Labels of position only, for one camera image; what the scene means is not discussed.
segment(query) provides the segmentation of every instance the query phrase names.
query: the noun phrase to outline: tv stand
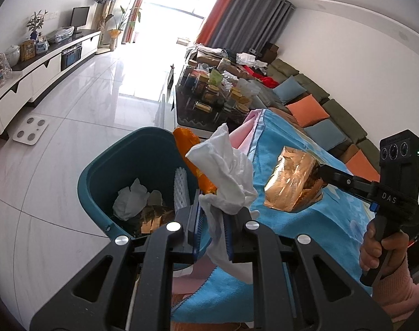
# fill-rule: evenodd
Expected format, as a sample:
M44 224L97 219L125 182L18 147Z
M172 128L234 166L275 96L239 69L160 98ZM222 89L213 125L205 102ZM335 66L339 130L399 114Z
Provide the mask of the tv stand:
M100 31L80 30L77 35L51 44L47 52L12 67L11 78L0 88L0 138L8 139L6 127L23 105L36 107L58 83L94 57L99 37ZM62 51L80 42L81 59L61 70Z

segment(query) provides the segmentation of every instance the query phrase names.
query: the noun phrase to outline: gold foil bag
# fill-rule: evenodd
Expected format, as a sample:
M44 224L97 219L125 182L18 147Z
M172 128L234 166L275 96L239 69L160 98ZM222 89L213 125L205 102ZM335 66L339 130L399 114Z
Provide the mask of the gold foil bag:
M296 212L321 200L323 181L317 177L318 167L308 152L284 147L265 186L265 206Z

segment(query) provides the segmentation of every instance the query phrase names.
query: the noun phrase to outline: orange curtain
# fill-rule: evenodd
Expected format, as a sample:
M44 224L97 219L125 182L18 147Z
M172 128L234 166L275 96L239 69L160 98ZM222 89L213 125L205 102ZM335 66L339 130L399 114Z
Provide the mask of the orange curtain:
M207 45L231 0L217 0L197 36L196 44Z
M137 21L137 12L139 11L139 7L141 5L142 5L142 0L134 0L133 8L135 8L135 9L133 10L131 15L129 16L128 21ZM131 36L132 35L133 35L133 28L130 27L127 23L123 41L124 42L131 42Z

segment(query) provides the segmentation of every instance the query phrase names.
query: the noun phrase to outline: blue towel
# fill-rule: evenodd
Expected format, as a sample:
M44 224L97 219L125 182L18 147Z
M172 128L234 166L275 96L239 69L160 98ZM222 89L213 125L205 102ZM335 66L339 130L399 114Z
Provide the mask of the blue towel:
M299 213L285 213L263 205L264 187L284 146L310 151L330 166L348 172L346 166L271 111L264 111L259 118L248 151L258 192L251 210L258 209L261 213L258 220L278 235L290 238L301 233L310 235L359 282L359 247L371 215L362 201L327 186L321 201ZM173 321L201 324L253 321L253 286L217 267L195 294L173 308L171 316Z

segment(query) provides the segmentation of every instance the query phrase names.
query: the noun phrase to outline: computer monitor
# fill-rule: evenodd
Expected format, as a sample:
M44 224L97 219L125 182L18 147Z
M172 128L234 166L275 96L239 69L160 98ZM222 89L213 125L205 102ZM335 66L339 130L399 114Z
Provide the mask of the computer monitor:
M70 20L70 26L74 26L73 35L78 32L78 27L85 26L87 24L87 17L89 16L89 6L75 7L72 12L72 18Z

